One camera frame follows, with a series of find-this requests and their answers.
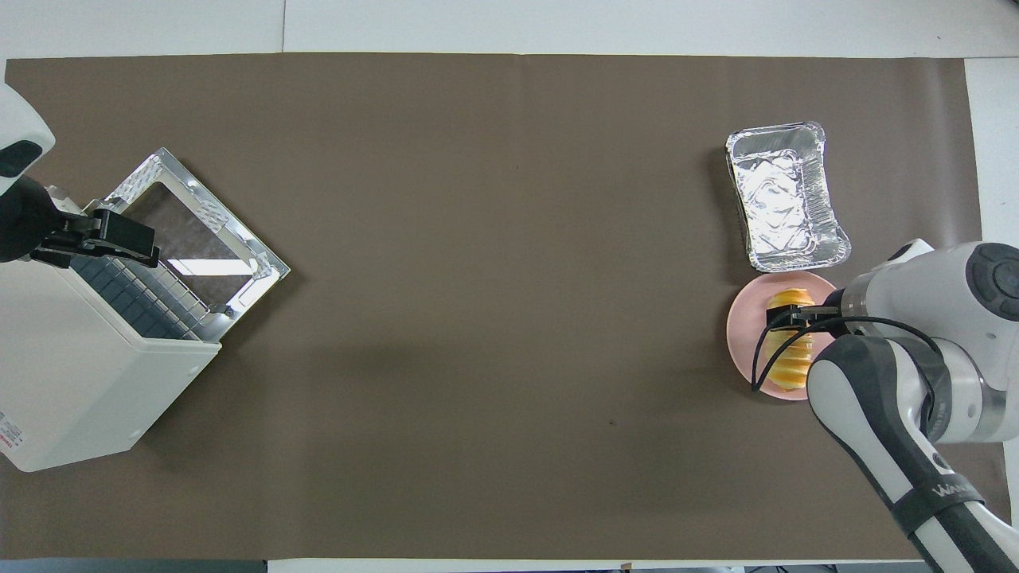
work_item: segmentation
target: white robotic arm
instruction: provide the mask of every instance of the white robotic arm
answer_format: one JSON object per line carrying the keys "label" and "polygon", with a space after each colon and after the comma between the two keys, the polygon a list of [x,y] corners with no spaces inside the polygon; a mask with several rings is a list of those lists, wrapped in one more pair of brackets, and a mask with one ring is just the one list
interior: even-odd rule
{"label": "white robotic arm", "polygon": [[24,98],[0,84],[0,196],[45,155],[56,140]]}
{"label": "white robotic arm", "polygon": [[987,511],[931,442],[1000,441],[1019,433],[1008,396],[1019,356],[1019,250],[970,243],[932,251],[914,242],[837,292],[849,323],[811,366],[818,420],[853,457],[936,571],[1019,571],[1019,532]]}
{"label": "white robotic arm", "polygon": [[104,255],[155,267],[155,231],[108,209],[89,215],[57,207],[24,171],[54,144],[32,106],[0,84],[0,263],[33,259],[67,268],[77,255]]}

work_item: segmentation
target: aluminum foil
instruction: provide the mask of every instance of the aluminum foil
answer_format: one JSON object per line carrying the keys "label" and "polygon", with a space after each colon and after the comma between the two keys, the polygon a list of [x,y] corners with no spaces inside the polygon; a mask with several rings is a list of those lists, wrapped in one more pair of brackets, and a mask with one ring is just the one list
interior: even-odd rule
{"label": "aluminum foil", "polygon": [[143,336],[218,342],[290,272],[166,149],[87,210],[98,207],[156,229],[155,269],[105,258],[74,267]]}
{"label": "aluminum foil", "polygon": [[736,132],[726,142],[750,264],[762,272],[837,265],[851,246],[832,211],[824,129],[813,122]]}

